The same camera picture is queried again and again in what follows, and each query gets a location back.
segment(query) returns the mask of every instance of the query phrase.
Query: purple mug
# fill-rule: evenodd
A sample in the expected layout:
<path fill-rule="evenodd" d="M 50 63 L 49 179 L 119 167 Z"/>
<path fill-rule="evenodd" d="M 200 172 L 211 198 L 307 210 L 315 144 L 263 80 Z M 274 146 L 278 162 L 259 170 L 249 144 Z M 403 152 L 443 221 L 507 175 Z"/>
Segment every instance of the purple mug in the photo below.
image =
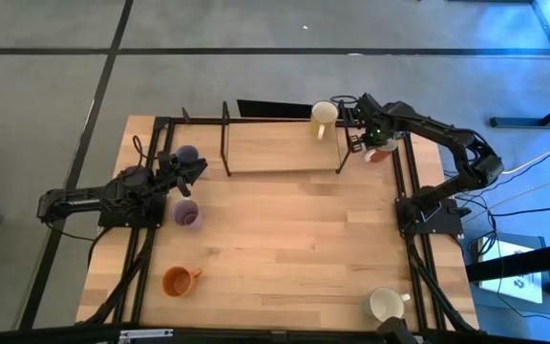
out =
<path fill-rule="evenodd" d="M 190 200 L 177 202 L 171 210 L 171 219 L 179 226 L 199 228 L 202 224 L 199 206 Z"/>

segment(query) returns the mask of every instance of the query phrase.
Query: floor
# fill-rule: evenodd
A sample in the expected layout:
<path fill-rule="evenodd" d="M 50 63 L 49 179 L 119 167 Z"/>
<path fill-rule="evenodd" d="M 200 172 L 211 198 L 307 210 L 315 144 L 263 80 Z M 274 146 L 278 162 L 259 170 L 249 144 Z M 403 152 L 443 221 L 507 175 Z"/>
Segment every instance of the floor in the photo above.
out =
<path fill-rule="evenodd" d="M 0 0 L 0 47 L 110 48 L 124 0 Z M 539 0 L 550 24 L 550 0 Z M 445 0 L 137 0 L 121 48 L 549 49 L 530 5 Z M 105 54 L 0 55 L 0 331 L 16 326 L 47 229 L 39 196 L 60 187 L 88 114 L 98 112 L 78 186 L 106 183 L 129 115 L 212 117 L 237 98 L 312 103 L 337 94 L 404 100 L 425 115 L 480 132 L 507 168 L 550 147 L 550 131 L 491 129 L 488 118 L 550 112 L 550 56 L 203 54 L 120 55 L 101 106 L 93 99 Z M 441 150 L 443 167 L 453 169 Z M 494 204 L 550 180 L 550 160 L 486 194 Z M 550 186 L 500 212 L 550 206 Z M 94 215 L 66 231 L 95 235 Z M 502 231 L 542 235 L 550 213 L 498 220 Z M 487 229 L 484 219 L 468 227 Z M 88 245 L 64 238 L 37 327 L 69 325 L 86 272 Z M 477 307 L 490 333 L 550 340 L 550 323 Z M 490 323 L 504 314 L 509 324 Z"/>

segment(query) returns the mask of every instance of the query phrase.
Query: cup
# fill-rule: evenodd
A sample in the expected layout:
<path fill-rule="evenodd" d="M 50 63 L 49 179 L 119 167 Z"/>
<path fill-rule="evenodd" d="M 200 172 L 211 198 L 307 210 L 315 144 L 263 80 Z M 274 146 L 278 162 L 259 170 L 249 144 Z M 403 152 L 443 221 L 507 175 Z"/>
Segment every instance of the cup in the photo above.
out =
<path fill-rule="evenodd" d="M 405 312 L 406 301 L 411 300 L 408 294 L 399 294 L 390 288 L 373 290 L 362 303 L 362 311 L 371 318 L 384 322 L 391 317 L 401 318 Z"/>
<path fill-rule="evenodd" d="M 367 154 L 364 155 L 364 161 L 373 163 L 381 162 L 396 148 L 398 148 L 398 141 L 388 139 L 386 144 L 368 151 Z"/>
<path fill-rule="evenodd" d="M 188 271 L 182 267 L 172 267 L 162 276 L 162 290 L 171 297 L 186 297 L 197 287 L 197 278 L 202 269 Z"/>
<path fill-rule="evenodd" d="M 339 109 L 333 102 L 322 100 L 316 102 L 311 108 L 311 122 L 309 124 L 309 133 L 321 140 L 324 135 L 332 130 L 339 117 Z"/>
<path fill-rule="evenodd" d="M 177 202 L 171 210 L 171 219 L 177 225 L 189 228 L 199 228 L 202 224 L 202 216 L 199 205 L 190 200 Z"/>

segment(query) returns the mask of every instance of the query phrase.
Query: white mug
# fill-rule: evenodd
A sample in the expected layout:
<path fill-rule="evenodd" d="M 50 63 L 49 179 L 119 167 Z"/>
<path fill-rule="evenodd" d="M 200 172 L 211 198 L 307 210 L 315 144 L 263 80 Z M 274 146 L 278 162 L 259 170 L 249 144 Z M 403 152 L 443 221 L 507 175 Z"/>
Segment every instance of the white mug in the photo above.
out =
<path fill-rule="evenodd" d="M 339 108 L 333 102 L 327 100 L 316 102 L 311 108 L 309 133 L 317 140 L 321 140 L 327 132 L 332 131 L 336 126 L 338 117 Z"/>
<path fill-rule="evenodd" d="M 366 316 L 384 322 L 391 317 L 401 318 L 405 312 L 404 303 L 409 300 L 411 296 L 407 293 L 401 295 L 390 288 L 379 288 L 369 293 L 362 303 L 362 311 Z"/>

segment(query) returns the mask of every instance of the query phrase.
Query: orange mug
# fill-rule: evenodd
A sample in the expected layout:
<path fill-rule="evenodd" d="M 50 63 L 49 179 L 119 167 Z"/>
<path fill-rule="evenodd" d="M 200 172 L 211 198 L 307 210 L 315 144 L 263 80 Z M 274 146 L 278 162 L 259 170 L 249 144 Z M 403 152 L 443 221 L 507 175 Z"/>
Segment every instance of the orange mug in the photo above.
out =
<path fill-rule="evenodd" d="M 162 277 L 162 289 L 171 297 L 186 297 L 197 287 L 197 278 L 202 269 L 188 271 L 182 267 L 172 267 Z"/>

